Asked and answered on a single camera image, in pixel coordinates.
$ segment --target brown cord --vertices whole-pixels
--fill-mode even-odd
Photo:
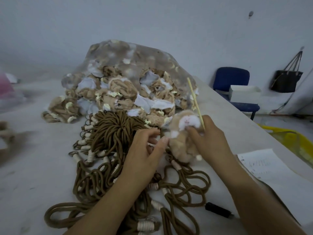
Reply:
[[[93,120],[97,122],[94,123],[93,128],[88,131],[88,133],[91,133],[91,136],[86,140],[86,143],[90,145],[90,151],[96,153],[105,150],[104,157],[111,156],[112,153],[116,152],[116,157],[112,157],[111,161],[104,162],[92,170],[88,168],[92,163],[84,163],[83,160],[77,163],[73,194],[76,196],[79,203],[60,203],[50,207],[44,216],[45,222],[50,227],[70,228],[84,216],[78,216],[80,213],[86,214],[96,205],[112,187],[114,183],[113,180],[120,175],[135,132],[139,129],[146,128],[144,126],[145,122],[142,119],[129,117],[125,111],[117,111],[116,113],[104,113],[99,111],[94,116],[92,114],[89,115],[87,121],[93,122],[92,117],[94,117]],[[82,139],[86,139],[85,135],[87,131],[84,130],[84,127],[82,127],[82,130],[80,136]],[[81,145],[78,145],[77,141],[73,147],[75,150],[79,150]],[[88,155],[88,151],[82,151],[82,153]],[[178,162],[169,150],[167,150],[167,153],[167,160],[169,162],[175,160],[182,169],[177,172],[179,179],[176,183],[166,182],[168,170],[174,169],[171,164],[165,167],[164,178],[156,172],[151,180],[151,183],[158,183],[159,188],[166,188],[168,190],[168,193],[165,194],[165,198],[169,203],[170,210],[165,207],[160,209],[164,234],[172,235],[172,225],[177,234],[199,235],[200,229],[197,221],[184,207],[198,207],[205,204],[204,194],[210,187],[210,178],[206,173],[193,171],[188,164]],[[71,156],[74,154],[78,154],[78,152],[73,151],[70,153]],[[188,182],[188,179],[199,179],[204,182],[205,186],[201,188],[192,185]],[[178,189],[181,192],[175,194],[173,189]],[[202,201],[200,203],[192,203],[190,193],[200,195]],[[187,196],[187,201],[182,199],[184,195]],[[190,219],[194,224],[195,232],[175,217],[174,207],[178,208]],[[138,234],[138,221],[141,219],[149,219],[152,209],[151,197],[147,189],[145,189],[125,216],[117,234]],[[51,219],[52,214],[55,212],[69,212],[69,215],[66,219]],[[160,227],[160,222],[153,221],[153,223],[154,230],[157,231]]]

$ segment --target wooden stick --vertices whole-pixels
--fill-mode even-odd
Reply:
[[[191,90],[191,94],[193,96],[193,99],[194,99],[194,102],[195,102],[195,105],[196,105],[196,108],[197,108],[197,111],[198,111],[198,114],[199,114],[199,118],[200,118],[202,127],[203,127],[203,129],[205,129],[204,128],[203,118],[202,118],[202,115],[201,115],[201,112],[200,112],[200,109],[199,109],[199,106],[198,106],[198,103],[197,103],[196,94],[194,93],[194,90],[193,90],[193,87],[191,85],[191,81],[190,81],[189,77],[187,78],[187,81],[188,81],[188,84],[189,84],[189,87],[190,87],[190,90]]]

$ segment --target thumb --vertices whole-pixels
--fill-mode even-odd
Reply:
[[[201,142],[201,136],[194,127],[187,127],[186,131],[195,145],[198,145],[198,143]]]
[[[165,152],[165,149],[168,145],[169,138],[163,136],[158,143],[155,145],[153,152],[150,154],[149,158],[151,160],[156,161],[159,163],[161,157],[163,156],[163,153]]]

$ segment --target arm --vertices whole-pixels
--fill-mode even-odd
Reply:
[[[284,207],[263,191],[238,164],[223,131],[209,116],[203,116],[205,132],[187,131],[202,157],[212,166],[228,188],[240,219],[251,235],[305,235]]]
[[[139,194],[152,179],[168,144],[167,138],[157,142],[158,129],[136,132],[123,170],[115,184],[80,221],[64,235],[113,235],[119,228]],[[156,144],[154,150],[147,143]]]

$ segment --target coiled rope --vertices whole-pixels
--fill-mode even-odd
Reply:
[[[50,227],[70,228],[92,209],[120,175],[136,131],[146,128],[142,119],[129,117],[125,111],[116,113],[99,111],[95,115],[89,115],[86,123],[80,133],[82,140],[73,145],[76,151],[69,153],[77,163],[73,194],[79,203],[60,203],[50,207],[44,215],[45,222]],[[87,155],[87,159],[85,160],[77,150]],[[171,225],[177,234],[199,235],[200,229],[197,221],[184,207],[198,207],[206,203],[205,193],[210,187],[210,178],[206,173],[193,171],[188,164],[178,162],[170,150],[166,152],[170,164],[164,168],[164,178],[157,172],[154,174],[150,184],[142,191],[125,216],[117,234],[137,235],[159,230],[161,223],[149,218],[151,211],[156,209],[161,213],[165,235],[172,235]],[[102,158],[102,164],[90,169],[94,161],[100,158]],[[179,179],[176,183],[166,182],[170,169],[178,173]],[[188,179],[199,179],[204,182],[205,186],[192,185]],[[148,191],[152,189],[162,190],[170,210],[160,202],[151,199]],[[202,201],[193,203],[190,193],[200,195]],[[174,207],[190,219],[194,224],[195,232],[175,217]],[[51,216],[56,212],[69,212],[68,218],[52,219]]]

